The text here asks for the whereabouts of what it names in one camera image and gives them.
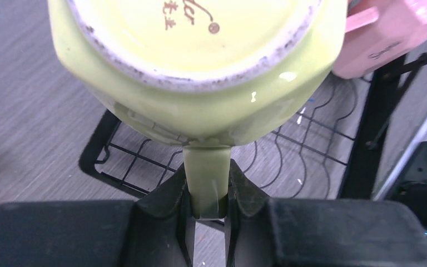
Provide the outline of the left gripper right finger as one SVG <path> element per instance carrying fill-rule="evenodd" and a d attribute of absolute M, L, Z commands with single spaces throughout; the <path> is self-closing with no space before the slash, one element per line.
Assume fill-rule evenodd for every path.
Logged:
<path fill-rule="evenodd" d="M 273 198 L 230 163 L 227 266 L 427 266 L 427 237 L 398 202 Z"/>

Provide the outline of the light pink mug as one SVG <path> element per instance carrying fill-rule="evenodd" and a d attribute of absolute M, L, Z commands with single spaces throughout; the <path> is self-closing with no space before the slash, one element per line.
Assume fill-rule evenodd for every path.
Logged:
<path fill-rule="evenodd" d="M 427 1 L 358 1 L 348 12 L 334 75 L 359 78 L 427 40 Z"/>

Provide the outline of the lime green mug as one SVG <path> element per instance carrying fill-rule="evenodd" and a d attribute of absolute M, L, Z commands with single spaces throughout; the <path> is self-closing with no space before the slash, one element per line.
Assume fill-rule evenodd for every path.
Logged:
<path fill-rule="evenodd" d="M 347 1 L 48 1 L 60 63 L 110 112 L 182 147 L 193 216 L 226 214 L 231 149 L 322 84 Z"/>

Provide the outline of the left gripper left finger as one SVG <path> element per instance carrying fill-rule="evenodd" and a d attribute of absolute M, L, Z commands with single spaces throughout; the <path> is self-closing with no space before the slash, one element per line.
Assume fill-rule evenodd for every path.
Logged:
<path fill-rule="evenodd" d="M 143 198 L 0 204 L 0 266 L 192 266 L 183 167 Z"/>

